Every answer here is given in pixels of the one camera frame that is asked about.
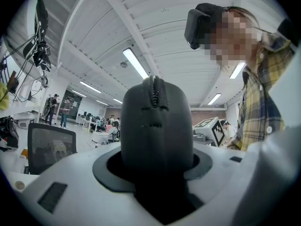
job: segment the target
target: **zipper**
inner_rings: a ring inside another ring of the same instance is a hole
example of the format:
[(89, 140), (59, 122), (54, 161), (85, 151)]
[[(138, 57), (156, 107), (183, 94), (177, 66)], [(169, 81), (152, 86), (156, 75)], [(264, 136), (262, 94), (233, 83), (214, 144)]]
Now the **zipper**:
[(160, 78), (153, 76), (149, 78), (149, 96), (150, 96), (150, 103), (153, 107), (159, 106), (159, 93), (160, 93)]

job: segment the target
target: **vr headset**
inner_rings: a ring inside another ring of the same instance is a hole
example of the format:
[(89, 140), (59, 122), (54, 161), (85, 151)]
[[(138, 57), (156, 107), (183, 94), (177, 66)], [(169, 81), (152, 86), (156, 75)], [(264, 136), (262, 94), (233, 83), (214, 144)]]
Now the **vr headset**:
[(222, 20), (222, 13), (225, 11), (228, 8), (210, 3), (198, 4), (189, 11), (184, 36), (192, 49), (198, 49), (201, 45), (209, 49), (210, 32)]

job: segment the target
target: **black panel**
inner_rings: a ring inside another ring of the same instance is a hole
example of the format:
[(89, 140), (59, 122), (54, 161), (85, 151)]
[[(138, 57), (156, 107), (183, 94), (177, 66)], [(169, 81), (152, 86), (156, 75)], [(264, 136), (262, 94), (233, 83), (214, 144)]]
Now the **black panel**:
[(63, 193), (67, 188), (66, 184), (62, 183), (53, 183), (50, 188), (44, 193), (44, 195), (38, 201), (38, 204), (41, 205), (49, 213), (54, 212), (57, 203), (60, 201)]
[(230, 158), (230, 160), (236, 161), (236, 162), (241, 162), (242, 158), (237, 157), (237, 156), (233, 156), (233, 157)]

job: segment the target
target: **shirt button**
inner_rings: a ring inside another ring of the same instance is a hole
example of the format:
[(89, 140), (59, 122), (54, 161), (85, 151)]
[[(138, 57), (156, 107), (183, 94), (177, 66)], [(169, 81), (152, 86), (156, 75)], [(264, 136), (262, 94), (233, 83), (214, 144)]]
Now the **shirt button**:
[(268, 126), (268, 127), (267, 127), (267, 133), (268, 133), (268, 134), (271, 134), (272, 131), (273, 131), (272, 127), (271, 127), (271, 126)]

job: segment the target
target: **office chair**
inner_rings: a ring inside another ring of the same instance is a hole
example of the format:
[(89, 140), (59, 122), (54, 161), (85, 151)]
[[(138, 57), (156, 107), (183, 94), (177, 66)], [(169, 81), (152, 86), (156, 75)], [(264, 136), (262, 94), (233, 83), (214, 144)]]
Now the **office chair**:
[(109, 144), (109, 143), (116, 142), (116, 134), (113, 134), (113, 133), (112, 133), (112, 138), (113, 138), (113, 140), (108, 139), (108, 144)]
[(76, 153), (76, 134), (63, 128), (30, 123), (27, 147), (25, 171), (39, 175), (63, 157)]

